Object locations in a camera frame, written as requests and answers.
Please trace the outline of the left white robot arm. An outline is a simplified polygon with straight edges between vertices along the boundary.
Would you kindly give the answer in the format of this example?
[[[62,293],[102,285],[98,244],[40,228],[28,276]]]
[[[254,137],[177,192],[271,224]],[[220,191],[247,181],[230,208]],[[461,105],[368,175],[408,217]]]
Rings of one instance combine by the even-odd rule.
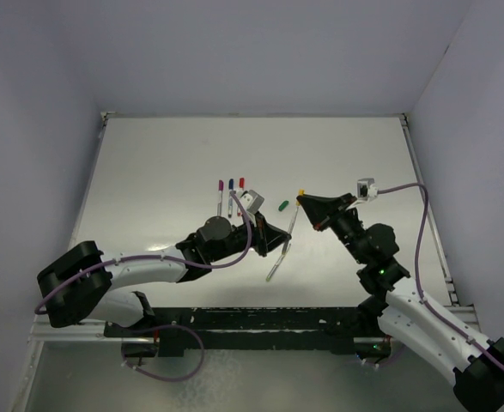
[[[145,336],[158,322],[137,286],[196,281],[237,264],[249,251],[264,257],[290,238],[256,213],[238,227],[211,217],[176,245],[138,255],[106,254],[92,240],[83,241],[38,274],[42,300],[34,312],[46,315],[53,328],[93,319]]]

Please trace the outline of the purple pen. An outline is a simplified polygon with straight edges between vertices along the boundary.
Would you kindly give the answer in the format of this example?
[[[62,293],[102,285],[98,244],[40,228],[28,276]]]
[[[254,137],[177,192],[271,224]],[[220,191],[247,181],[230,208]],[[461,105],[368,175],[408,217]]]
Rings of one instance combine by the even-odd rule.
[[[216,205],[216,214],[217,216],[222,216],[222,205],[223,205],[223,193],[224,193],[224,189],[223,191],[218,191],[217,190],[217,205]]]

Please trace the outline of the green pen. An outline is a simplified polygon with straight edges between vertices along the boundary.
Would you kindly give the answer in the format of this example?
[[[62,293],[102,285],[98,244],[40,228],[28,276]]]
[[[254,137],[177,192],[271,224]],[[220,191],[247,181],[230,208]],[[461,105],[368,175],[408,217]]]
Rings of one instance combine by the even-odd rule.
[[[270,272],[268,273],[268,275],[265,278],[265,280],[267,282],[269,282],[273,278],[273,276],[275,275],[275,273],[277,272],[277,270],[281,266],[284,258],[287,256],[288,251],[290,250],[290,248],[291,248],[291,244],[289,242],[286,242],[283,245],[282,251],[281,251],[281,255],[279,256],[279,258],[277,259],[277,261],[275,262],[275,264],[273,265],[273,267],[271,268]]]

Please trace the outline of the red pen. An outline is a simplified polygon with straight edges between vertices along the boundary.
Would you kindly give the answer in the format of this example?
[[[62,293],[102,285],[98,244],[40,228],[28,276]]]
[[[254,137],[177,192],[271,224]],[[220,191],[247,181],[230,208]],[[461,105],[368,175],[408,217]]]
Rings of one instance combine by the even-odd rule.
[[[237,196],[238,198],[241,198],[241,196],[243,195],[244,193],[244,189],[245,189],[245,178],[244,177],[241,177],[239,179],[239,183],[238,183],[238,189],[237,189]],[[242,213],[240,211],[240,208],[237,208],[237,216],[238,217],[241,217],[242,216]]]

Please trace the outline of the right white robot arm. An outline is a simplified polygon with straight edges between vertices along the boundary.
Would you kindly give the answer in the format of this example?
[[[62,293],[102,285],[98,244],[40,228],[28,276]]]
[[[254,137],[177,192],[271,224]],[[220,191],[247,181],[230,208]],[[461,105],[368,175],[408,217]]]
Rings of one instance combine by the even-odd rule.
[[[355,197],[299,195],[314,230],[330,229],[361,265],[357,275],[369,297],[359,314],[369,336],[394,337],[434,367],[469,411],[497,411],[504,405],[504,338],[493,340],[470,327],[422,290],[395,258],[392,227],[364,227]]]

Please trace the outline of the green pen cap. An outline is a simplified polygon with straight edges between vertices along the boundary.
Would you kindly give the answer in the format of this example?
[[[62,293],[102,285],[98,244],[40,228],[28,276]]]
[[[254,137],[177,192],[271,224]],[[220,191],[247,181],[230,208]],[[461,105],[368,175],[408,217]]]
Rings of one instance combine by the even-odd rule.
[[[278,206],[278,210],[279,211],[285,210],[288,207],[288,204],[289,204],[288,200],[281,202],[280,205]]]

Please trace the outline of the blue pen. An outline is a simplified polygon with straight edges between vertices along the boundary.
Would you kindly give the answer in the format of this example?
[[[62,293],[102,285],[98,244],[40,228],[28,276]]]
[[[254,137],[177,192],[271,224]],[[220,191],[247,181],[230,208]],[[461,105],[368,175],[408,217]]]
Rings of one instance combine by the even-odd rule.
[[[228,218],[231,219],[232,216],[233,216],[233,199],[232,199],[232,196],[231,196],[231,193],[233,191],[230,191],[228,189]]]

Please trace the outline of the yellow pen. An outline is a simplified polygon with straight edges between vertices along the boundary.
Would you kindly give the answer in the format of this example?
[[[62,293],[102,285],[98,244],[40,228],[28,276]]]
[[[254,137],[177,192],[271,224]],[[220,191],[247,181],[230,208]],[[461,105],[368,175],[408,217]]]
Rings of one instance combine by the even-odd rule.
[[[295,223],[296,223],[296,220],[297,220],[297,216],[299,214],[299,210],[300,210],[300,205],[297,203],[295,205],[295,211],[292,215],[292,218],[290,220],[290,223],[288,225],[288,239],[285,241],[284,243],[284,246],[282,248],[282,254],[283,255],[286,255],[286,253],[288,252],[289,250],[289,247],[291,246],[290,242],[291,242],[291,239],[292,239],[292,233],[293,233],[293,230],[294,230],[294,227],[295,227]]]

